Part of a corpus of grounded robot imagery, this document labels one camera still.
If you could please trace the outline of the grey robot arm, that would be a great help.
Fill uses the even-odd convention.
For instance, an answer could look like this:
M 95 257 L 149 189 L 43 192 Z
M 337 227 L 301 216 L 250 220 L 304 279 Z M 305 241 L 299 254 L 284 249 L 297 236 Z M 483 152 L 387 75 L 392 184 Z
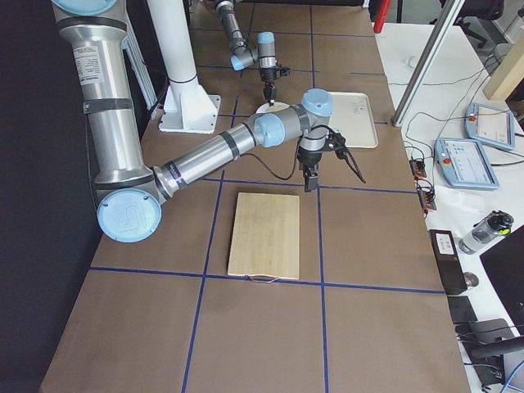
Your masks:
M 224 27 L 228 45 L 232 55 L 230 62 L 234 70 L 244 70 L 257 64 L 259 66 L 260 79 L 264 83 L 265 101 L 272 106 L 278 94 L 275 81 L 288 73 L 286 67 L 282 67 L 276 58 L 275 38 L 272 32 L 262 32 L 258 35 L 256 47 L 251 47 L 244 39 L 240 26 L 237 23 L 234 11 L 234 1 L 214 1 L 215 10 Z
M 62 38 L 72 47 L 83 112 L 91 129 L 99 172 L 93 180 L 97 221 L 118 242 L 139 242 L 158 228 L 162 206 L 176 192 L 246 156 L 255 147 L 294 140 L 305 185 L 327 140 L 332 94 L 306 91 L 298 104 L 254 114 L 215 132 L 220 99 L 200 85 L 180 1 L 147 4 L 167 71 L 164 116 L 140 137 L 123 46 L 129 36 L 123 1 L 55 1 Z

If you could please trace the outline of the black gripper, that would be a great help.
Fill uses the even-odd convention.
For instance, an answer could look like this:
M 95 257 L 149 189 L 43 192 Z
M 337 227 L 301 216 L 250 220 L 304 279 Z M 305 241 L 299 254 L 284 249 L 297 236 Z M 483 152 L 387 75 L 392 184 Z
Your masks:
M 316 171 L 322 155 L 321 151 L 308 151 L 303 147 L 298 149 L 296 157 L 300 164 L 300 170 L 303 171 L 305 192 L 311 192 L 318 187 L 318 173 Z
M 274 82 L 279 78 L 279 68 L 275 67 L 260 67 L 260 79 L 264 83 L 264 99 L 268 102 L 275 102 L 278 89 Z

